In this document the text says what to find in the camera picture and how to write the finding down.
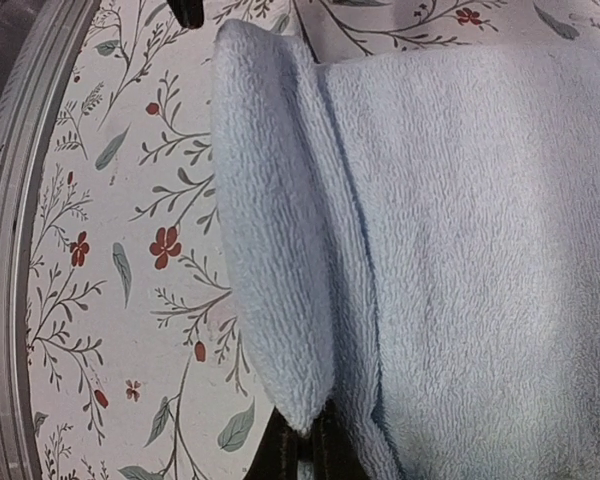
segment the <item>floral print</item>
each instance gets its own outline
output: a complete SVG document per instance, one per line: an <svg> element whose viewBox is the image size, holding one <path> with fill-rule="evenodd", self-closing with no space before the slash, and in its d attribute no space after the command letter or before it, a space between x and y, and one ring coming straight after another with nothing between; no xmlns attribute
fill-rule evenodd
<svg viewBox="0 0 600 480"><path fill-rule="evenodd" d="M151 102L147 105L146 110L149 115L157 115L160 111L160 106L156 102Z"/></svg>
<svg viewBox="0 0 600 480"><path fill-rule="evenodd" d="M462 10L456 10L456 17L458 17L458 23L460 25L465 25L467 23L472 23L474 25L482 24L482 20L480 20L480 12L471 10L468 7L465 7Z"/></svg>
<svg viewBox="0 0 600 480"><path fill-rule="evenodd" d="M199 362L204 362L207 359L207 347L204 346L204 343L201 341L196 342L196 346L193 348L193 351L196 355L196 360Z"/></svg>
<svg viewBox="0 0 600 480"><path fill-rule="evenodd" d="M102 393L102 390L94 390L93 395L96 397L96 401L102 408L107 408L109 406L109 400L107 400L106 395Z"/></svg>
<svg viewBox="0 0 600 480"><path fill-rule="evenodd" d="M127 384L127 400L131 400L133 398L134 402L137 402L140 398L140 392L138 389L142 386L140 382L131 380L126 381Z"/></svg>
<svg viewBox="0 0 600 480"><path fill-rule="evenodd" d="M80 232L77 242L71 242L69 251L71 252L71 265L74 267L82 267L84 260L89 253L90 247L86 242L87 232Z"/></svg>
<svg viewBox="0 0 600 480"><path fill-rule="evenodd" d="M178 240L178 230L176 227L164 227L158 229L156 241L151 244L149 251L156 258L155 267L158 270L166 268L169 263L169 257L177 257L182 251L182 244Z"/></svg>

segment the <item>small red flower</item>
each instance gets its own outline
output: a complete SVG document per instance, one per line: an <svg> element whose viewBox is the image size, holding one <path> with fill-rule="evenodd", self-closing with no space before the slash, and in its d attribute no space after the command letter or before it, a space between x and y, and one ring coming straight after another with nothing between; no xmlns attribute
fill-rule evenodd
<svg viewBox="0 0 600 480"><path fill-rule="evenodd" d="M169 257L177 257L182 251L182 244L178 240L178 230L176 227L170 227L167 230L164 227L158 229L156 241L151 244L149 251L156 257L155 266L162 270L169 263Z"/></svg>
<svg viewBox="0 0 600 480"><path fill-rule="evenodd" d="M147 105L147 113L149 115L157 115L159 111L160 107L157 103L151 102L149 105Z"/></svg>
<svg viewBox="0 0 600 480"><path fill-rule="evenodd" d="M107 397L105 397L101 390L94 390L93 395L96 397L98 403L102 405L102 408L107 408L109 406L109 400L107 400Z"/></svg>
<svg viewBox="0 0 600 480"><path fill-rule="evenodd" d="M474 25L481 25L480 12L474 12L470 8L464 7L462 10L456 10L456 17L460 25L465 23L473 23Z"/></svg>
<svg viewBox="0 0 600 480"><path fill-rule="evenodd" d="M132 382L131 380L127 380L127 400L131 400L133 398L134 402L137 402L140 398L140 392L138 389L142 386L142 384L138 381Z"/></svg>
<svg viewBox="0 0 600 480"><path fill-rule="evenodd" d="M29 364L29 366L33 365L33 361L31 360L31 354L35 352L35 350L36 347L27 344L27 363Z"/></svg>
<svg viewBox="0 0 600 480"><path fill-rule="evenodd" d="M204 346L204 343L198 341L196 346L193 347L194 353L196 354L196 360L199 362L204 362L207 359L207 349Z"/></svg>
<svg viewBox="0 0 600 480"><path fill-rule="evenodd" d="M71 242L69 250L71 251L71 265L74 267L81 267L84 265L84 259L89 253L89 244L85 242L87 239L87 232L81 232L78 235L77 242Z"/></svg>

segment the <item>light blue towel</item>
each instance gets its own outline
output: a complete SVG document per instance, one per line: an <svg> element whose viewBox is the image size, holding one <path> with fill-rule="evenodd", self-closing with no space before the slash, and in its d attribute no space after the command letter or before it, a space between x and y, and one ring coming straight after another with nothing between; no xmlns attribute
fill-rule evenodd
<svg viewBox="0 0 600 480"><path fill-rule="evenodd" d="M316 66L228 22L213 143L249 355L375 480L600 479L600 51Z"/></svg>

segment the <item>botanical pattern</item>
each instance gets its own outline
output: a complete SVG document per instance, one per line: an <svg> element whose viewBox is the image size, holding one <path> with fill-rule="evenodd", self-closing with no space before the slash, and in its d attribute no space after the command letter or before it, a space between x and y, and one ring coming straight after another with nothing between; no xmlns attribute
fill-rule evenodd
<svg viewBox="0 0 600 480"><path fill-rule="evenodd" d="M47 480L240 479L268 420L215 203L219 25L304 34L319 61L506 43L520 31L600 46L600 0L512 4L215 0L190 32L163 0L103 1L57 115L29 261L27 356Z"/></svg>

